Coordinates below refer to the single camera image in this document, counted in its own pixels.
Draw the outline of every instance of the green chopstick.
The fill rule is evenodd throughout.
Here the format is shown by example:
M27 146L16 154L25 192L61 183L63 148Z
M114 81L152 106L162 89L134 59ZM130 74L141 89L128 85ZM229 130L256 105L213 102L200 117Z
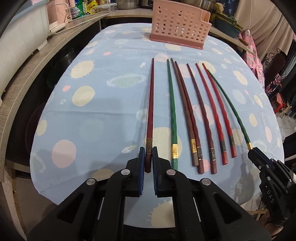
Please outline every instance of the green chopstick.
M168 86L170 93L170 125L171 125L171 152L172 160L171 166L172 169L178 170L178 137L177 137L177 123L176 123L176 108L175 108L175 99L174 99L174 89L172 82L172 74L170 72L170 61L167 59L168 65Z
M228 104L230 105L230 107L231 107L231 109L232 109L232 111L233 111L235 117L237 118L237 122L239 123L239 126L240 126L241 129L242 129L242 132L243 132L243 134L244 134L244 139L245 139L245 141L246 141L246 144L247 144L248 149L249 149L249 150L253 149L252 144L251 144L251 142L250 142L250 138L249 138L249 136L248 136L248 134L247 134L247 131L246 131L246 129L245 129L243 123L242 123L242 120L240 119L240 117L239 117L239 115L238 115L238 113L237 113L235 107L233 106L231 100L228 98L227 94L225 93L225 91L223 90L223 88L221 87L221 85L219 84L219 82L216 80L216 78L213 76L213 74L212 74L210 71L209 71L209 73L210 73L210 75L212 76L213 80L214 80L214 81L216 82L216 84L218 85L218 87L220 88L220 90L221 90L221 92L223 93L224 97L226 98Z

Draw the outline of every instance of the perforated basket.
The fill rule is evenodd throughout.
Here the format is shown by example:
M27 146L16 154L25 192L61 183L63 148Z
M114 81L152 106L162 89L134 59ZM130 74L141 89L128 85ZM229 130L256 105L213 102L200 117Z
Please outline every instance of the perforated basket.
M150 40L203 49L210 15L184 3L154 0Z

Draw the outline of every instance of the beige curtain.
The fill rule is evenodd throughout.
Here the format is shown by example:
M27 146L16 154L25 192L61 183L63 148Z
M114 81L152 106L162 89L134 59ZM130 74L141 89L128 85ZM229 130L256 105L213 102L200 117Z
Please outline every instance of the beige curtain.
M244 30L250 25L260 59L266 53L276 53L277 49L288 54L294 32L270 0L240 0L234 17Z

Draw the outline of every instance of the metal pivot bolt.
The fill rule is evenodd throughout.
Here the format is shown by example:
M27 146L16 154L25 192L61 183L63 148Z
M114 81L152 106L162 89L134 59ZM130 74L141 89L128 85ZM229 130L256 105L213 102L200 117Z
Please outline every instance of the metal pivot bolt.
M90 179L87 179L87 180L86 180L86 184L89 185L89 186L91 186L91 185L93 185L93 184L95 184L95 183L96 183L96 180L93 179L93 178L90 178Z
M176 174L176 171L174 169L169 169L169 170L167 170L167 174L170 176L173 176Z
M202 184L208 186L211 184L211 180L208 178L204 178L202 179Z
M123 170L121 170L121 174L122 175L128 175L128 174L130 174L131 173L131 171L129 170L129 169L123 169Z

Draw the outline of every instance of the light blue tablecloth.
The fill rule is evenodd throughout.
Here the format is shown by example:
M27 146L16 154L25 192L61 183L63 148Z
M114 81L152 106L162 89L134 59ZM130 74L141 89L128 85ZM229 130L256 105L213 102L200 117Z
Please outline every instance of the light blue tablecloth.
M236 202L242 204L259 193L258 170L247 158L247 146L228 104L224 102L233 129L237 157L231 158L225 124L214 96L226 140L229 163L221 164L218 135L208 97L195 63L205 62L225 89L243 120L253 146L269 158L284 159L278 123L256 77L227 44L208 36L203 50L153 42L151 25L114 25L97 34L65 71L42 113L35 134L30 166L39 193L61 203L87 178L108 178L125 167L144 145L151 59L155 58L153 145L159 156L170 160L170 111L166 58L180 66L195 111L208 160L207 139L199 103L186 69L189 63L197 80L214 141L218 173L209 163L202 175L192 167L184 114L173 74L179 171L188 178L210 178ZM145 174L141 198L127 198L125 224L138 227L174 225L171 198L154 195L153 175Z

